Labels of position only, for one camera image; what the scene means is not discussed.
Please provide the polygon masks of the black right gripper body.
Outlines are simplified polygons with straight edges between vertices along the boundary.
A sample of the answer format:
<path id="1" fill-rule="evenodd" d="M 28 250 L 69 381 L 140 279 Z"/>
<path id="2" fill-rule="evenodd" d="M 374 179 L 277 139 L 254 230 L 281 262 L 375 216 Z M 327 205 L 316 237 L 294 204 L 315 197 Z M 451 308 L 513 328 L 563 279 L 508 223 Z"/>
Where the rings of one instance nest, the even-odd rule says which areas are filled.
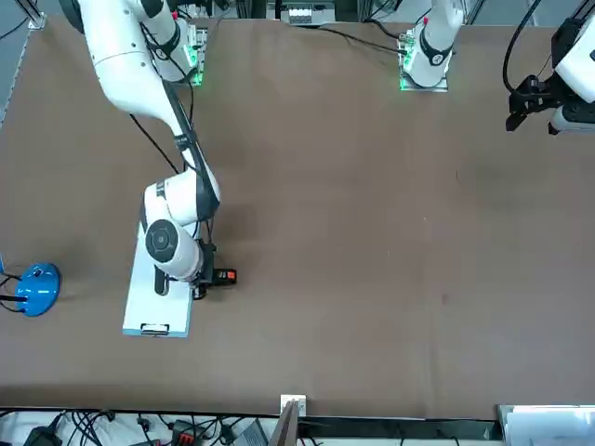
<path id="1" fill-rule="evenodd" d="M 217 247 L 213 243 L 206 243 L 204 240 L 197 240 L 196 243 L 199 247 L 199 254 L 201 255 L 201 266 L 196 272 L 192 283 L 210 284 L 213 282 Z"/>

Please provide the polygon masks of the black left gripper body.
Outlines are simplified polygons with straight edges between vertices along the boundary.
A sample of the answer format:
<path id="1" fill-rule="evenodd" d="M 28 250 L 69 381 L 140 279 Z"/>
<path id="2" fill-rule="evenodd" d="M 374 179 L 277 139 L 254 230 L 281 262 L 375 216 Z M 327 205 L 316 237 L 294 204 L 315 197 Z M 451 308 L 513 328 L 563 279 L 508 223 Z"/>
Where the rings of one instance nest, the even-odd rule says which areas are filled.
<path id="1" fill-rule="evenodd" d="M 549 77 L 540 81 L 537 77 L 530 80 L 530 98 L 528 110 L 542 112 L 560 107 L 566 97 L 566 84 L 560 77 Z"/>

